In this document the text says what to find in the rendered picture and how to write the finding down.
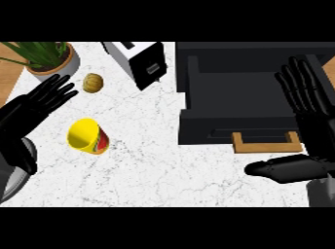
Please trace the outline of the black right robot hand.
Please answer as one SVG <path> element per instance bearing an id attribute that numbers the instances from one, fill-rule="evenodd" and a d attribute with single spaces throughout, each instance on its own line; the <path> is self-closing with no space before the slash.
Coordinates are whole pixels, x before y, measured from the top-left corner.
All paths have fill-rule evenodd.
<path id="1" fill-rule="evenodd" d="M 274 77 L 293 109 L 307 154 L 253 162 L 245 172 L 280 184 L 335 178 L 335 105 L 302 59 L 292 56 Z"/>

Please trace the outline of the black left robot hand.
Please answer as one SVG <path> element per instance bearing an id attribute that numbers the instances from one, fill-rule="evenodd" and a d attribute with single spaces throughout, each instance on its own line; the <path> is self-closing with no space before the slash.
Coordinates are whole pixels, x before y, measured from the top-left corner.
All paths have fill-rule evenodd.
<path id="1" fill-rule="evenodd" d="M 23 138 L 79 93 L 69 80 L 69 75 L 54 74 L 29 93 L 19 95 L 0 108 L 0 152 L 7 163 L 29 175 L 36 172 L 36 163 Z"/>

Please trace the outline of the yellow cup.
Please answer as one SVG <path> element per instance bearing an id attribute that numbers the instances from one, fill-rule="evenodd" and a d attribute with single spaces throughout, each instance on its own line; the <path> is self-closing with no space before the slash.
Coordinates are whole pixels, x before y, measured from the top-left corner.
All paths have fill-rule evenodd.
<path id="1" fill-rule="evenodd" d="M 72 124 L 66 140 L 73 149 L 94 155 L 100 155 L 109 148 L 109 137 L 91 118 L 79 119 Z"/>

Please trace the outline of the dark grey open drawer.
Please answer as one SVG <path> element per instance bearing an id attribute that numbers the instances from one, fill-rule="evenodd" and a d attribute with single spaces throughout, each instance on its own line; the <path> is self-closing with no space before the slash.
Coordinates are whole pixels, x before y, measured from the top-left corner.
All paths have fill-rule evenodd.
<path id="1" fill-rule="evenodd" d="M 246 61 L 242 69 L 214 62 L 199 55 L 177 57 L 177 90 L 186 95 L 180 114 L 178 143 L 181 145 L 228 144 L 239 132 L 248 143 L 280 143 L 284 133 L 298 129 L 274 73 L 287 62 L 270 61 L 265 68 Z"/>

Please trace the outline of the brown potato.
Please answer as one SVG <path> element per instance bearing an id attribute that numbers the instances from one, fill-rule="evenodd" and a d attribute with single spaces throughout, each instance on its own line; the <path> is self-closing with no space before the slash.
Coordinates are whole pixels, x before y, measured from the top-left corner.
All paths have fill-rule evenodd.
<path id="1" fill-rule="evenodd" d="M 84 91 L 95 93 L 103 88 L 103 78 L 94 73 L 88 73 L 84 77 Z"/>

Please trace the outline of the potted green plant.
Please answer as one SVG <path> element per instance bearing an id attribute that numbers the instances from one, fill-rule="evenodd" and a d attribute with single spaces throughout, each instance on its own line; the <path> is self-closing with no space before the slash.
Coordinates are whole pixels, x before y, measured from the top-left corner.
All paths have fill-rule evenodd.
<path id="1" fill-rule="evenodd" d="M 0 56 L 1 60 L 20 64 L 39 82 L 54 74 L 73 76 L 81 67 L 78 52 L 67 42 L 3 42 L 3 45 L 26 60 Z"/>

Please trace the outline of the dark grey cabinet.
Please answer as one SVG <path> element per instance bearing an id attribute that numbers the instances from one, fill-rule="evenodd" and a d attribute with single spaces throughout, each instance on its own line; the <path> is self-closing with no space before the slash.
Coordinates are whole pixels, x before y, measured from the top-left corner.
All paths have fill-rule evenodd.
<path id="1" fill-rule="evenodd" d="M 335 56 L 335 42 L 177 42 L 177 92 L 187 89 L 188 57 L 202 73 L 274 72 L 290 56 L 312 54 L 321 65 Z"/>

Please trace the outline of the black and white toaster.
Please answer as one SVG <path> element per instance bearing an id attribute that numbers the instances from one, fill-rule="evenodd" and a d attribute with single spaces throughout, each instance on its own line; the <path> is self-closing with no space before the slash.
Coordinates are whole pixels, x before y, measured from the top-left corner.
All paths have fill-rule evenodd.
<path id="1" fill-rule="evenodd" d="M 140 90 L 166 74 L 163 44 L 160 42 L 103 42 L 104 51 L 112 55 Z"/>

